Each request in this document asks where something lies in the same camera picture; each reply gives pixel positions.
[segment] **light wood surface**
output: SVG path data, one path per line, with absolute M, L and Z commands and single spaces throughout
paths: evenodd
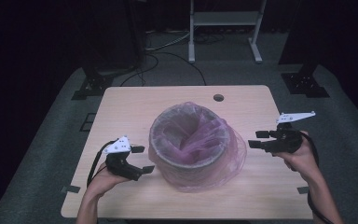
M 215 94 L 222 94 L 224 101 L 216 102 Z M 128 162 L 138 167 L 152 165 L 147 149 L 153 121 L 166 108 L 188 101 L 211 109 L 246 141 L 247 157 L 241 173 L 223 187 L 182 193 L 168 185 L 155 169 L 139 181 L 117 185 L 107 192 L 99 201 L 98 217 L 311 219 L 307 195 L 297 191 L 307 183 L 288 170 L 282 159 L 248 146 L 247 140 L 255 139 L 255 131 L 276 130 L 279 112 L 266 86 L 107 89 L 71 183 L 81 189 L 67 193 L 62 215 L 76 217 L 90 167 L 105 143 L 126 134 L 132 144 L 145 146 L 144 153 L 130 154 Z

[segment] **white mount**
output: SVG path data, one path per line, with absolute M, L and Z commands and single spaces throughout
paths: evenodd
M 298 114 L 281 114 L 277 119 L 277 123 L 293 122 L 300 119 L 307 119 L 315 116 L 316 113 L 311 111 L 310 113 L 298 113 Z
M 118 153 L 118 152 L 128 152 L 131 151 L 130 141 L 126 135 L 120 137 L 114 144 L 106 147 L 103 150 L 103 153 Z

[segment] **purple plastic bag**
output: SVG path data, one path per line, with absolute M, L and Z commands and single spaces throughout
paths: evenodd
M 224 119 L 191 102 L 174 105 L 154 121 L 149 159 L 182 192 L 222 186 L 245 162 L 246 145 Z

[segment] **dark background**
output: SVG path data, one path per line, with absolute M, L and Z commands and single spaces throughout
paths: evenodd
M 124 2 L 0 0 L 0 198 L 78 67 L 136 66 L 145 30 L 189 25 L 189 1 Z M 260 4 L 195 2 L 197 10 L 253 10 Z M 262 32 L 289 30 L 280 63 L 316 60 L 358 107 L 358 1 L 269 0 Z

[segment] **forearm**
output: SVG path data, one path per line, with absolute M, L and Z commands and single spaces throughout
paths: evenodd
M 88 195 L 83 196 L 79 211 L 77 213 L 76 224 L 94 224 L 97 223 L 98 211 L 98 196 Z
M 327 219 L 335 224 L 343 223 L 331 192 L 325 182 L 322 174 L 319 172 L 307 181 L 310 187 L 310 197 L 316 209 Z M 324 223 L 318 217 L 314 216 L 315 223 Z

